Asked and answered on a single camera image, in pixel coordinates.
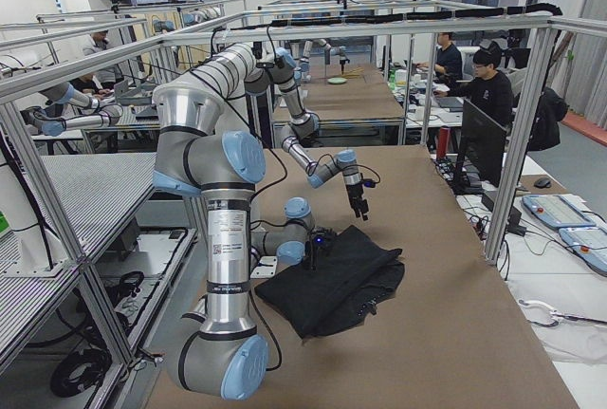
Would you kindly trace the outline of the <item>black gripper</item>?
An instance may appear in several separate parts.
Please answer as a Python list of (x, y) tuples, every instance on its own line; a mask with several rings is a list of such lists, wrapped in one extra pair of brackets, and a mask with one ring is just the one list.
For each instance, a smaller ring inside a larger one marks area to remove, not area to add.
[(303, 261), (303, 267), (306, 270), (315, 270), (317, 267), (317, 260), (322, 251), (322, 235), (317, 232), (313, 232), (306, 244), (305, 244), (305, 259)]
[(366, 221), (368, 219), (369, 206), (367, 200), (364, 198), (363, 185), (361, 183), (347, 185), (346, 193), (355, 217)]

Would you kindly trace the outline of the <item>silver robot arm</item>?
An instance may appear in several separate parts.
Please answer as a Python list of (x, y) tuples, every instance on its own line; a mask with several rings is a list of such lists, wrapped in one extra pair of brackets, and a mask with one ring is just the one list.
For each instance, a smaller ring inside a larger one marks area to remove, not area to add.
[(313, 188), (318, 188), (332, 177), (341, 174), (355, 217), (366, 220), (369, 206), (363, 196), (364, 179), (359, 170), (356, 152), (342, 150), (322, 164), (311, 158), (301, 144), (301, 140), (315, 133), (320, 124), (318, 116), (309, 112), (303, 105), (295, 80), (295, 69), (296, 62), (288, 50), (278, 47), (272, 54), (255, 63), (255, 69), (244, 81), (245, 91), (250, 96), (259, 96), (271, 85), (279, 88), (290, 114), (289, 123), (279, 133), (282, 149), (304, 169)]
[(182, 338), (167, 359), (172, 380), (189, 391), (245, 400), (267, 371), (267, 340), (248, 308), (250, 207), (266, 173), (265, 154), (247, 128), (216, 125), (237, 119), (233, 95), (269, 83), (295, 92), (294, 67), (281, 47), (259, 60), (251, 46), (235, 44), (153, 93), (160, 121), (153, 184), (201, 198), (207, 217), (207, 294), (179, 319)]

